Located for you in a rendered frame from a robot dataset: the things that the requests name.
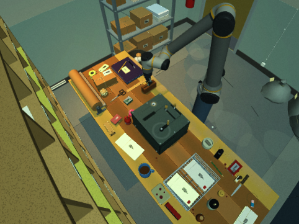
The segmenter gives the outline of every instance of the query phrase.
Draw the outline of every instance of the door frame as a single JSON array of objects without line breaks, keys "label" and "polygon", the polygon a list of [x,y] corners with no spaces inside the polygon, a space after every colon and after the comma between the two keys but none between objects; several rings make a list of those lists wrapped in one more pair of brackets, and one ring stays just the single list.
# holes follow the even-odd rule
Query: door frame
[{"label": "door frame", "polygon": [[[200,7],[200,13],[199,13],[199,20],[201,20],[203,18],[202,16],[203,16],[203,12],[205,10],[205,2],[206,2],[206,0],[202,0],[202,5]],[[241,43],[241,41],[243,39],[245,30],[247,29],[248,23],[250,22],[252,14],[253,14],[254,10],[256,9],[257,2],[259,2],[259,0],[254,0],[253,1],[253,4],[251,6],[251,9],[250,9],[249,14],[248,14],[247,19],[246,19],[246,22],[245,22],[245,24],[243,26],[242,32],[241,32],[241,34],[239,36],[239,39],[237,41],[236,46],[234,47],[234,50],[233,50],[234,54],[236,54],[236,52],[238,50],[238,47],[240,46],[240,43]]]}]

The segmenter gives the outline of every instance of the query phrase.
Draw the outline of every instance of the blue mug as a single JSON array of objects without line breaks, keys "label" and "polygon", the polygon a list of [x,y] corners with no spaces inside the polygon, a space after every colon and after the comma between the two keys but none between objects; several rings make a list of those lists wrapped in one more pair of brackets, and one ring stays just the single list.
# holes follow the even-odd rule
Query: blue mug
[{"label": "blue mug", "polygon": [[154,170],[147,163],[141,163],[138,168],[141,177],[148,178]]}]

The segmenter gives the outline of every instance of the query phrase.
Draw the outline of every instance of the red picture frame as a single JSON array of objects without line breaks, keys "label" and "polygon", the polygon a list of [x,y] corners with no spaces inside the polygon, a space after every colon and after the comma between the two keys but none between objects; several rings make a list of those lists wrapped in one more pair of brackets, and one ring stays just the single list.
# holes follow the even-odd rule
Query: red picture frame
[{"label": "red picture frame", "polygon": [[234,176],[242,167],[243,166],[237,160],[234,160],[228,167],[228,171]]}]

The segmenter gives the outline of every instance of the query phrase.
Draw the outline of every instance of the brown paper roll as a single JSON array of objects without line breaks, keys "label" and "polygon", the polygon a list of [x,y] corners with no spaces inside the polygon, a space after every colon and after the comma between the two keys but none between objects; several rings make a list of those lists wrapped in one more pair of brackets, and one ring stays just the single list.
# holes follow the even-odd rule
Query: brown paper roll
[{"label": "brown paper roll", "polygon": [[71,78],[72,82],[76,85],[76,87],[79,89],[82,96],[85,98],[88,105],[91,107],[93,111],[96,111],[96,107],[102,107],[103,104],[101,101],[97,98],[97,96],[94,94],[94,92],[91,90],[91,88],[88,86],[88,84],[85,82],[85,80],[81,77],[79,72],[75,69],[71,70],[68,73],[68,76]]}]

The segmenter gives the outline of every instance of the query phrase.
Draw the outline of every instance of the workbench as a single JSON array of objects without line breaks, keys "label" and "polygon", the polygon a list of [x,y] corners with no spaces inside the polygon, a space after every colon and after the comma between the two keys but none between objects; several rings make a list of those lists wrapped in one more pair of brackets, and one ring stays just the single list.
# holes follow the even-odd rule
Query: workbench
[{"label": "workbench", "polygon": [[[141,65],[134,60],[127,52],[121,52],[108,60],[96,65],[83,72],[83,75],[90,82],[93,88],[98,92],[95,84],[89,77],[90,70],[98,70],[105,63],[112,66],[114,63],[122,60],[126,57],[130,57],[132,61],[138,65]],[[156,88],[147,94],[143,94],[141,91],[141,85],[135,87],[138,84],[146,84],[143,76],[134,80],[130,84],[125,84],[118,76],[118,83],[111,87],[108,87],[109,95],[103,97],[103,100],[107,104],[107,110],[97,115],[97,111],[91,109],[87,104],[83,95],[78,91],[76,86],[70,80],[70,84],[89,110],[94,120],[101,127],[103,132],[107,135],[107,138],[111,141],[111,145],[119,152],[124,161],[128,164],[132,172],[136,175],[138,180],[143,184],[148,193],[152,196],[153,200],[160,206],[161,210],[167,215],[167,217],[173,223],[197,223],[195,216],[202,213],[205,217],[204,223],[217,223],[217,224],[233,224],[237,217],[242,212],[245,206],[248,206],[254,213],[258,215],[255,223],[261,223],[261,221],[268,214],[269,210],[273,207],[279,196],[230,148],[228,148],[207,126],[205,126],[187,107],[185,107],[179,100],[177,100],[156,78],[152,77],[157,83]],[[127,92],[124,96],[116,98],[113,102],[110,102],[116,97],[119,90],[123,89]],[[190,120],[188,132],[179,139],[170,148],[164,151],[162,154],[158,154],[152,146],[143,138],[142,134],[138,132],[134,124],[126,125],[122,121],[116,125],[112,124],[110,119],[116,114],[119,114],[122,118],[128,115],[130,109],[137,109],[145,102],[148,102],[158,94],[162,94],[170,103],[176,104],[177,109]],[[126,105],[123,100],[130,96],[133,99],[129,105]],[[106,130],[104,124],[109,121],[113,127],[115,134],[110,136]],[[136,161],[132,160],[115,142],[126,133],[135,142],[137,142],[143,149],[144,152],[139,156]],[[213,140],[213,147],[206,150],[202,147],[202,140],[209,137]],[[222,148],[224,150],[223,155],[220,159],[215,159],[213,155]],[[151,190],[158,184],[163,184],[163,181],[167,179],[178,167],[186,162],[194,153],[197,153],[209,167],[219,175],[220,180],[190,209],[186,211],[179,201],[170,193],[170,198],[160,205],[157,199],[152,194]],[[237,160],[243,166],[239,171],[238,175],[243,178],[249,175],[248,180],[240,187],[240,189],[231,197],[233,191],[237,188],[240,182],[235,183],[236,176],[233,176],[228,172],[227,167],[234,161]],[[216,168],[211,164],[211,161],[222,173],[223,177],[219,174]],[[148,163],[151,169],[155,172],[151,173],[149,178],[142,178],[139,175],[138,167],[141,163]],[[224,190],[225,196],[219,197],[218,191]],[[219,201],[219,207],[216,210],[209,210],[207,207],[207,201],[210,199],[217,199]],[[254,200],[254,207],[251,208],[251,200]],[[175,217],[169,212],[164,206],[169,202],[174,209],[179,213],[181,218],[176,220]]]}]

